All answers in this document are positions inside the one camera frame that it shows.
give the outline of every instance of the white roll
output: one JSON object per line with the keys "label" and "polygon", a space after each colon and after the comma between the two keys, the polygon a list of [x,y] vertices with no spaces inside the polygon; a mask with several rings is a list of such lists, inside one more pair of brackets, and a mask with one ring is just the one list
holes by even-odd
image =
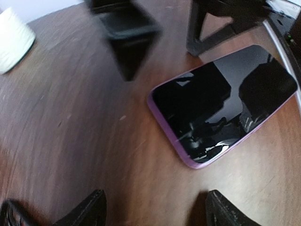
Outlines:
{"label": "white roll", "polygon": [[11,8],[0,14],[0,74],[12,69],[28,52],[35,33]]}

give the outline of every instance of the white wall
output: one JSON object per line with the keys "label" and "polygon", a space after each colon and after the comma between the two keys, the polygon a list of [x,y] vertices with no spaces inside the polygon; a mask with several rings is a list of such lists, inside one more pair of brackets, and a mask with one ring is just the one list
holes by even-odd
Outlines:
{"label": "white wall", "polygon": [[0,0],[0,9],[9,7],[23,22],[81,3],[82,0]]}

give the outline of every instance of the phone screen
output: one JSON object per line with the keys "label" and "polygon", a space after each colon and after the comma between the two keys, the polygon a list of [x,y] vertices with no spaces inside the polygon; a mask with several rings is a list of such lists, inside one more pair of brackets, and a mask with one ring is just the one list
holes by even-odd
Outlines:
{"label": "phone screen", "polygon": [[277,60],[250,46],[158,86],[151,99],[174,142],[204,163],[260,126],[296,90]]}

